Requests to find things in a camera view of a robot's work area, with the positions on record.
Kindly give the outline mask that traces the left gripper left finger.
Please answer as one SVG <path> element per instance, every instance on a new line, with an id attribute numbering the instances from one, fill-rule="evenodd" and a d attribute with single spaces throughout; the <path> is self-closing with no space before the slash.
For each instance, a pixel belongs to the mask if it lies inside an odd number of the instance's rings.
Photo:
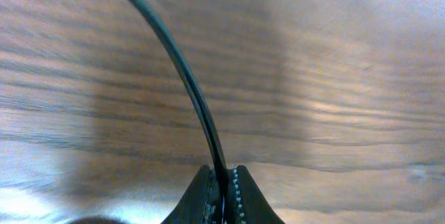
<path id="1" fill-rule="evenodd" d="M 223 195 L 214 170 L 208 165 L 203 165 L 162 224 L 221 224 L 222 222 Z"/>

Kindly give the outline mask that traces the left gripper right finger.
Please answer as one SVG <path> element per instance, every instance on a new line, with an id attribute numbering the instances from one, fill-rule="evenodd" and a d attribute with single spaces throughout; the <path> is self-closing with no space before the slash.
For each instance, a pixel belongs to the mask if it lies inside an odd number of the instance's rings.
<path id="1" fill-rule="evenodd" d="M 228 175 L 226 224 L 284 224 L 245 166 L 234 166 L 228 170 Z"/>

